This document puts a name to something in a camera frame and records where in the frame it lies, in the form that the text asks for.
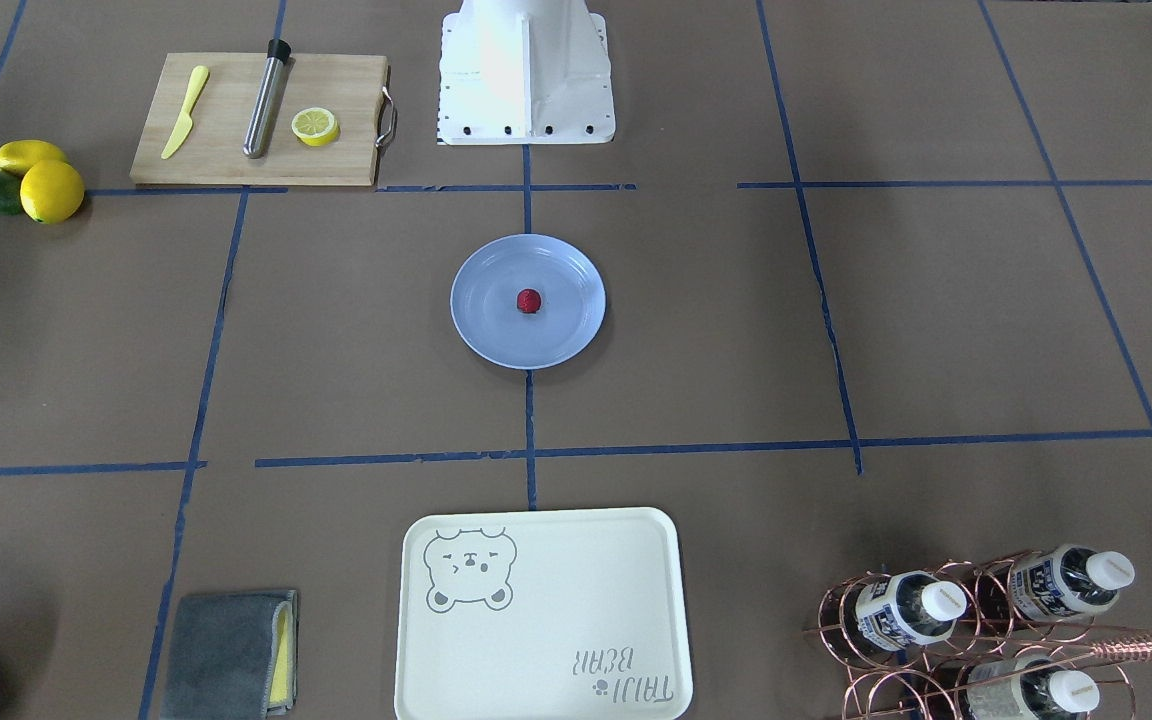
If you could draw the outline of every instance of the blue plate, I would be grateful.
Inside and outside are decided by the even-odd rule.
[[[538,313],[518,310],[518,291],[540,294]],[[470,255],[452,281],[452,321],[485,359],[538,370],[570,359],[598,334],[607,293],[594,264],[548,234],[511,234]]]

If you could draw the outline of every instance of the black cap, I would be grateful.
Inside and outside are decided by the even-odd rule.
[[[287,61],[291,59],[291,45],[285,44],[285,41],[275,37],[274,40],[270,40],[270,51],[265,53],[265,56]]]

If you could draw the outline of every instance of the whole lemon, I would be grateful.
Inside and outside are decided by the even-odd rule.
[[[20,206],[40,223],[59,223],[69,218],[88,189],[68,162],[38,160],[20,181]]]
[[[0,170],[24,177],[38,160],[68,162],[65,151],[46,141],[13,141],[0,147]]]

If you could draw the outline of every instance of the folded cloth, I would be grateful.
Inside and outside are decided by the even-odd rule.
[[[180,598],[162,720],[262,720],[296,702],[297,593]]]

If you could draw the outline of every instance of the metal ring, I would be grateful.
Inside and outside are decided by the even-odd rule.
[[[376,146],[378,149],[384,149],[394,141],[394,131],[397,129],[397,105],[394,105],[393,97],[389,97],[389,86],[380,86],[380,94],[385,96],[385,104],[389,105],[389,128],[385,129],[385,132],[376,136]],[[385,108],[380,108],[380,114],[385,114]]]

